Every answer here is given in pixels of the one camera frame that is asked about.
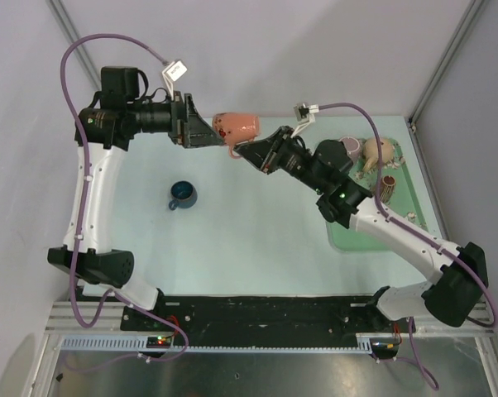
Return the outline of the salmon pink mug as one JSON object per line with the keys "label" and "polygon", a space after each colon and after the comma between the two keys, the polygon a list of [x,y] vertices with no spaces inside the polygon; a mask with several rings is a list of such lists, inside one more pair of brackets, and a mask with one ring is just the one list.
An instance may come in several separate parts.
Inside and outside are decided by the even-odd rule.
{"label": "salmon pink mug", "polygon": [[213,116],[212,125],[228,146],[228,153],[233,159],[241,158],[233,152],[235,145],[254,141],[260,135],[260,118],[252,113],[217,113]]}

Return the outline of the blue mug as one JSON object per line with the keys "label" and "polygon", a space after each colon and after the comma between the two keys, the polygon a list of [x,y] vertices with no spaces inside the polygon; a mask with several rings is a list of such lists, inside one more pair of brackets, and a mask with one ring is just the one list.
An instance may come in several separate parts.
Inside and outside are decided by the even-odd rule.
{"label": "blue mug", "polygon": [[197,190],[188,181],[181,180],[174,183],[170,188],[170,202],[168,208],[171,211],[176,209],[188,209],[193,207],[198,199]]}

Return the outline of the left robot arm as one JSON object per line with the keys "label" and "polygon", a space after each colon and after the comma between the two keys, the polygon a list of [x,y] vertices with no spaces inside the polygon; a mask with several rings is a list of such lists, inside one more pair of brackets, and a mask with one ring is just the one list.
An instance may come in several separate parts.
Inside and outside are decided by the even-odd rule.
{"label": "left robot arm", "polygon": [[101,90],[86,108],[73,113],[79,121],[74,137],[79,157],[74,206],[63,245],[49,249],[47,255],[52,265],[73,278],[112,289],[127,304],[141,308],[138,318],[150,330],[166,324],[168,311],[157,303],[159,290],[135,272],[133,254],[113,248],[113,197],[136,134],[165,133],[184,148],[224,145],[199,115],[191,94],[174,89],[186,70],[180,60],[164,68],[161,77],[168,97],[158,103],[139,88],[147,81],[141,70],[102,68]]}

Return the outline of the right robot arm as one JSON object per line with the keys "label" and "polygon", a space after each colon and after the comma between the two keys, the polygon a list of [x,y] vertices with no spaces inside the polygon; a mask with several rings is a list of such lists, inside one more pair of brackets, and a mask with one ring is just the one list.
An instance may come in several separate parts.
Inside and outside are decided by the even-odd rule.
{"label": "right robot arm", "polygon": [[319,212],[335,222],[384,243],[410,263],[424,282],[384,287],[371,299],[368,325],[384,332],[396,320],[432,315],[459,328],[483,295],[487,282],[484,251],[473,243],[461,247],[436,238],[387,207],[378,207],[370,190],[350,176],[352,160],[336,140],[321,141],[314,151],[299,144],[290,127],[266,139],[234,147],[241,158],[269,175],[283,170],[314,190]]}

